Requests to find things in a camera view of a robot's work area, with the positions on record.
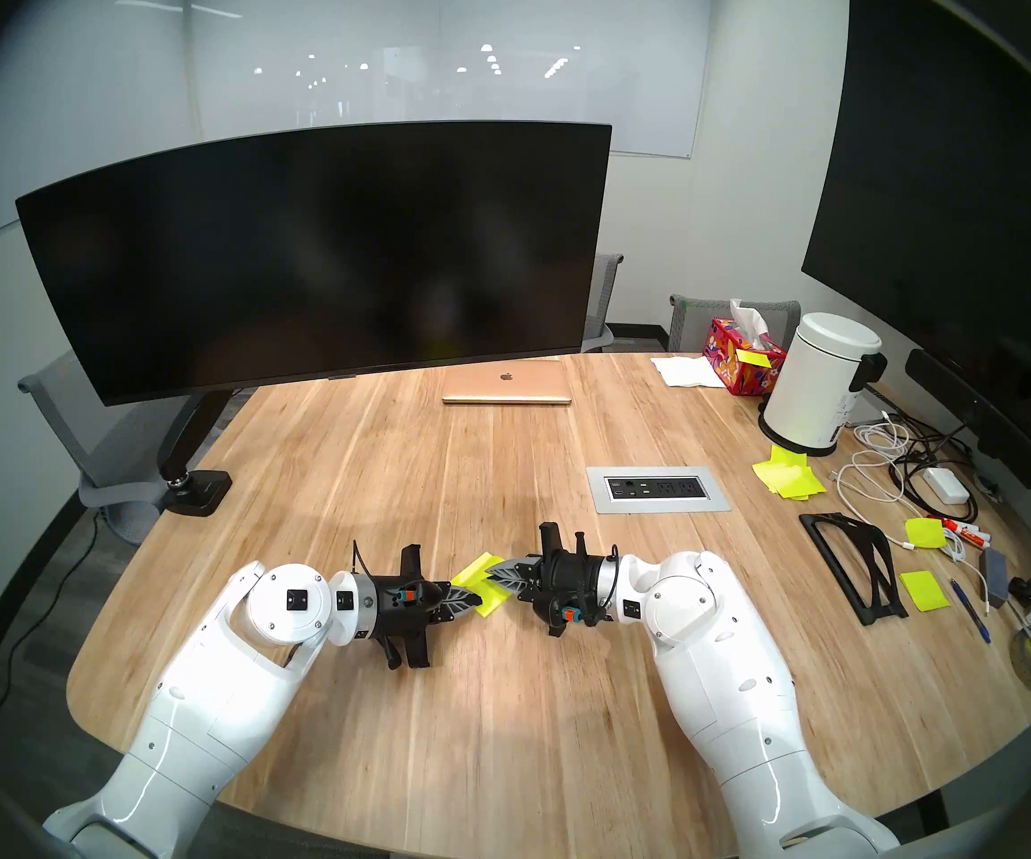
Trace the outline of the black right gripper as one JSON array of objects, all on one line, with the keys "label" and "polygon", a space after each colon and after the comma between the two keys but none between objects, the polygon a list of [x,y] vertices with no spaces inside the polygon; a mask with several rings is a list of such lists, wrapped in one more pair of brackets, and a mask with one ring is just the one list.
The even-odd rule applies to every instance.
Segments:
[{"label": "black right gripper", "polygon": [[611,621],[616,546],[608,556],[598,557],[587,551],[584,532],[576,532],[576,549],[570,551],[562,543],[557,523],[545,521],[538,529],[539,557],[495,562],[485,569],[489,582],[518,600],[529,600],[553,638],[561,637],[571,623],[594,628]]}]

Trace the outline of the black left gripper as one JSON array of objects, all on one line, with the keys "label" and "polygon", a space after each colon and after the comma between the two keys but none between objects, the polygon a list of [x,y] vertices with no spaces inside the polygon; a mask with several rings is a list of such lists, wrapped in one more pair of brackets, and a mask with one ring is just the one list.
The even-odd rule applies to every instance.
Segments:
[{"label": "black left gripper", "polygon": [[428,626],[483,606],[483,597],[467,587],[426,579],[419,544],[401,550],[399,574],[370,580],[376,619],[368,638],[381,646],[390,670],[404,662],[411,669],[429,668]]}]

